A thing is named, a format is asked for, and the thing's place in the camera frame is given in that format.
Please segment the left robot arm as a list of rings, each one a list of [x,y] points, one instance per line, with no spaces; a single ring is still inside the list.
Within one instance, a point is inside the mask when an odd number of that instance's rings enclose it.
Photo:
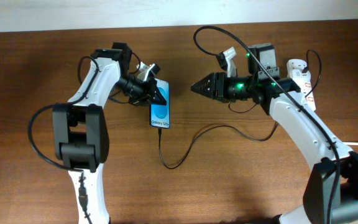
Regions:
[[[96,49],[78,91],[67,103],[53,107],[55,155],[73,182],[79,223],[110,223],[103,188],[103,167],[109,154],[104,106],[114,89],[121,90],[134,106],[166,105],[157,87],[160,67],[139,62],[129,72],[133,51],[115,42],[110,49]]]

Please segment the blue screen Galaxy smartphone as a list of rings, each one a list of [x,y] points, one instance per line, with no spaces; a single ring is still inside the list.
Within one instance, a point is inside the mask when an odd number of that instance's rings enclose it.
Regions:
[[[170,128],[170,87],[169,82],[157,79],[157,87],[166,100],[166,105],[150,105],[150,125],[156,128]]]

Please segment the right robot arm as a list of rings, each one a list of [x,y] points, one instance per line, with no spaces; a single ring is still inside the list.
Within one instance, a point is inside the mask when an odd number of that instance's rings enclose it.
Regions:
[[[248,77],[237,74],[230,48],[216,56],[222,72],[194,83],[197,94],[231,103],[252,99],[289,134],[306,159],[311,175],[303,203],[277,215],[274,223],[351,223],[358,221],[358,153],[336,137],[310,108],[295,72],[304,80],[306,63],[288,62],[288,77],[280,78],[271,43],[256,44],[247,52]]]

